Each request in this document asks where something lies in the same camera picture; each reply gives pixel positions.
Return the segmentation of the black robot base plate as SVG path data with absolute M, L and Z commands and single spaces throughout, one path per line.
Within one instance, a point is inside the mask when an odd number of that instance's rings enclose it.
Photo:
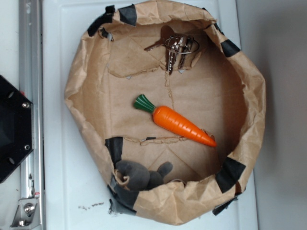
M 0 182 L 33 151 L 32 102 L 0 77 Z

